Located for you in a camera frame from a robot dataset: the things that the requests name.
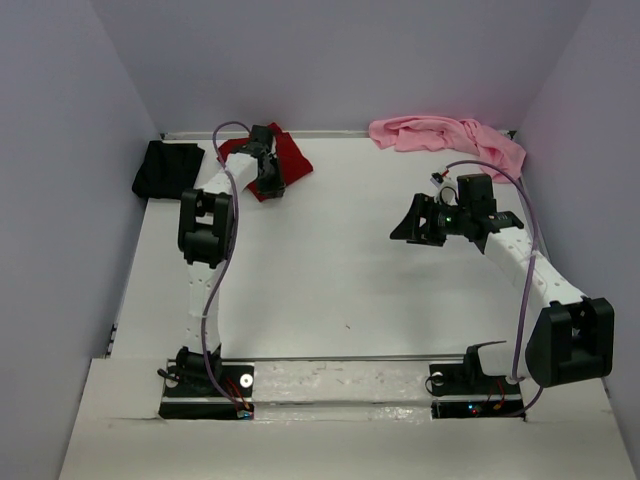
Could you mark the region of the red t shirt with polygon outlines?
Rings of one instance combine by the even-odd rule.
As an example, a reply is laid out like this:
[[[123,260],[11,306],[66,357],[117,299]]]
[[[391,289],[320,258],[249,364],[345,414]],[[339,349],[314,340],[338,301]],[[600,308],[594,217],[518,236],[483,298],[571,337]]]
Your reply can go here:
[[[311,162],[303,155],[289,133],[283,131],[276,123],[262,126],[267,126],[274,133],[274,147],[280,159],[286,188],[313,172]],[[219,162],[233,175],[236,189],[248,189],[259,202],[264,202],[272,199],[260,196],[256,190],[257,160],[249,155],[234,152],[235,147],[248,141],[251,127],[246,137],[227,140],[217,146],[216,154]]]

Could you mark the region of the black t shirt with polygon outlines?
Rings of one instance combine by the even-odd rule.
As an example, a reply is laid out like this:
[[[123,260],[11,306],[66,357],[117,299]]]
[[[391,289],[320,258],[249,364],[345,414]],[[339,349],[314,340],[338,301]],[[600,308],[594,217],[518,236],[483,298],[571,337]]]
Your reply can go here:
[[[179,200],[198,178],[205,151],[195,143],[169,144],[150,141],[132,183],[141,199]]]

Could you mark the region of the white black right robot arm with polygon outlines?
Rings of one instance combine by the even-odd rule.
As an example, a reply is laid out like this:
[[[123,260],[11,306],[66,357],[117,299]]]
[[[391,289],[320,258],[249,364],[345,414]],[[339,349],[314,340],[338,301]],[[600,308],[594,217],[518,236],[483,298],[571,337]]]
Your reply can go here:
[[[514,356],[543,388],[603,378],[611,373],[614,308],[570,284],[538,250],[538,238],[511,211],[501,211],[484,173],[451,180],[436,172],[434,196],[414,195],[409,211],[391,232],[393,240],[441,247],[461,236],[497,265],[522,292],[521,312],[532,313],[527,332],[517,328]]]

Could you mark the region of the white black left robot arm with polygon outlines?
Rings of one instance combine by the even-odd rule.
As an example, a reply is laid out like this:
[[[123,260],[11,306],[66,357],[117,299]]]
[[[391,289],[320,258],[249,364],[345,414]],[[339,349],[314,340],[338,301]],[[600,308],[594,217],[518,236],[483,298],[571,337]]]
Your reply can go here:
[[[195,392],[235,398],[221,385],[219,290],[230,267],[239,230],[239,194],[251,183],[268,199],[284,195],[286,183],[273,127],[254,125],[246,143],[222,157],[218,170],[180,199],[178,248],[187,264],[189,300],[186,336],[176,355],[178,381]]]

